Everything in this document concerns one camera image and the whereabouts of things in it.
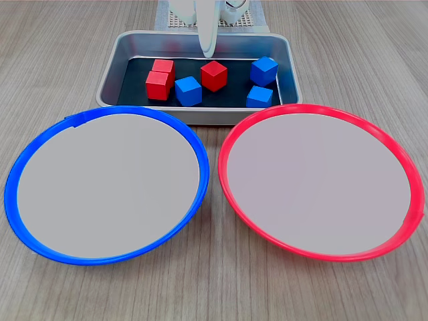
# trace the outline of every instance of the blue plate rim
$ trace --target blue plate rim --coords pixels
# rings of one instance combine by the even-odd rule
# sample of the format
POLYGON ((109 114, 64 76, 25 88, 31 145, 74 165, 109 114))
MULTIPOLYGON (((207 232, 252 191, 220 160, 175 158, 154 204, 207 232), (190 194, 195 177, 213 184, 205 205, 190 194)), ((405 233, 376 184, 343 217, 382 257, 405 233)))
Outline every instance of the blue plate rim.
POLYGON ((65 117, 62 121, 49 127, 47 130, 37 136, 32 142, 30 142, 23 150, 23 152, 19 155, 19 157, 13 164, 12 169, 9 172, 4 191, 4 206, 7 220, 13 232, 21 240, 21 242, 23 242, 32 251, 40 254, 41 256, 60 263, 66 263, 71 265, 105 265, 126 261, 145 254, 166 243, 168 240, 174 237, 193 218, 193 216, 195 216, 196 212, 199 210, 199 207, 201 206, 201 203, 203 202, 203 199, 207 194, 209 176, 210 168, 207 151, 196 133, 184 122, 165 112, 161 112, 160 110, 154 110, 142 106, 107 106, 83 111, 72 116, 65 117), (195 199, 189 210, 187 211, 186 215, 183 217, 183 219, 179 222, 178 225, 176 225, 172 230, 170 230, 160 239, 136 251, 125 253, 122 255, 116 255, 113 257, 102 258, 74 257, 54 251, 40 243, 32 234, 30 234, 30 232, 27 230, 21 220, 17 204, 17 192, 22 172, 28 161, 37 152, 37 150, 41 146, 43 146, 45 142, 47 142, 49 139, 51 139, 61 131, 70 127, 79 127, 80 125, 91 120, 114 114, 135 114, 153 118, 174 128, 177 132, 183 135, 184 138, 186 138, 186 140, 189 142, 189 144, 195 151, 199 163, 199 186, 195 199))

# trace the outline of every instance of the red plate rim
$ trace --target red plate rim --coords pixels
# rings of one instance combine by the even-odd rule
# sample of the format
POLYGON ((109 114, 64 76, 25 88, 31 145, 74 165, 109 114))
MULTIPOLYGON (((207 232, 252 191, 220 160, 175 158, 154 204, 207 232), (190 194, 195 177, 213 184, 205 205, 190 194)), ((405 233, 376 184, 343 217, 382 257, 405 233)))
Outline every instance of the red plate rim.
POLYGON ((408 238, 412 236, 413 232, 415 232, 416 228, 419 226, 424 216, 423 210, 425 206, 425 195, 422 179, 415 164, 411 160, 410 156, 406 153, 406 151, 387 133, 385 133, 383 130, 381 130, 374 124, 371 124, 367 120, 362 119, 353 114, 344 112, 342 110, 337 110, 327 106, 313 104, 288 104, 267 108, 260 112, 256 112, 251 116, 248 116, 239 124, 237 124, 227 135, 219 153, 218 171, 220 184, 223 189, 223 192, 225 193, 226 199, 229 201, 229 204, 233 207, 235 212, 250 228, 252 228, 257 234, 261 235, 271 243, 293 253, 297 253, 299 255, 303 255, 312 259, 321 259, 324 261, 337 262, 352 262, 363 261, 382 256, 390 251, 393 251, 394 249, 402 245, 404 242, 406 242, 406 240, 408 240, 408 238), (299 249, 297 247, 292 247, 288 244, 285 244, 284 242, 277 240, 275 237, 272 237, 265 231, 261 230, 247 217, 247 215, 245 215, 245 213, 240 209, 239 205, 234 199, 231 189, 229 187, 229 181, 227 178, 227 161, 229 158, 229 153, 236 140, 248 128, 250 128, 254 124, 257 124, 258 122, 261 122, 262 120, 286 114, 319 114, 344 120, 367 131, 369 134, 371 134, 381 143, 383 143, 396 156, 396 158, 401 163, 401 166, 403 166, 407 178, 409 180, 411 199, 409 210, 407 211, 405 220, 403 221, 401 228, 394 234, 394 236, 392 236, 388 241, 381 244, 380 246, 365 252, 348 255, 326 255, 305 251, 303 249, 299 249))

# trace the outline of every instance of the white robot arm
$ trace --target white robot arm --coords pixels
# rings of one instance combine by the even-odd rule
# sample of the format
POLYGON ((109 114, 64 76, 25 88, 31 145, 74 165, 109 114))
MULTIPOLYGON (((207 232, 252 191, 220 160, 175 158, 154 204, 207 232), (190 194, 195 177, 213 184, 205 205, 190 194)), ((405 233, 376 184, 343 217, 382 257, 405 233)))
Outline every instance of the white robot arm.
POLYGON ((217 43, 219 19, 233 24, 248 10, 249 0, 169 0, 170 10, 185 24, 197 21, 199 43, 206 58, 211 58, 217 43))

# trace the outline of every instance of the wood grain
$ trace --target wood grain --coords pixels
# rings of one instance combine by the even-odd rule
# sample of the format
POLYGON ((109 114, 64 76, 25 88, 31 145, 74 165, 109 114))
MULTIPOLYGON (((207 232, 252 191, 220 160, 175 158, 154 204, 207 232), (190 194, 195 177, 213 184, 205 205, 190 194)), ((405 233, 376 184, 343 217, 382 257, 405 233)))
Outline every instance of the wood grain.
MULTIPOLYGON (((380 126, 428 186, 428 4, 264 1, 292 46, 304 102, 380 126)), ((65 116, 96 107, 119 33, 152 29, 155 1, 0 2, 0 187, 19 153, 65 116)), ((34 254, 0 209, 0 320, 385 320, 428 315, 428 223, 363 263, 309 260, 264 241, 227 204, 217 157, 227 128, 194 128, 211 182, 172 240, 102 267, 34 254)))

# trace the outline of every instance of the red plate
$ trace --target red plate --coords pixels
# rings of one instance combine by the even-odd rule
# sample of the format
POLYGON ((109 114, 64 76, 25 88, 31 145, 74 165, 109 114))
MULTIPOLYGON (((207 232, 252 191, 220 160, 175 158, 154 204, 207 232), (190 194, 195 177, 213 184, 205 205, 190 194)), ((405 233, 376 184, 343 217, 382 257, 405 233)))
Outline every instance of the red plate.
POLYGON ((370 122, 325 106, 252 114, 229 133, 218 169, 246 224, 314 259, 384 255, 423 218, 422 180, 404 149, 370 122))

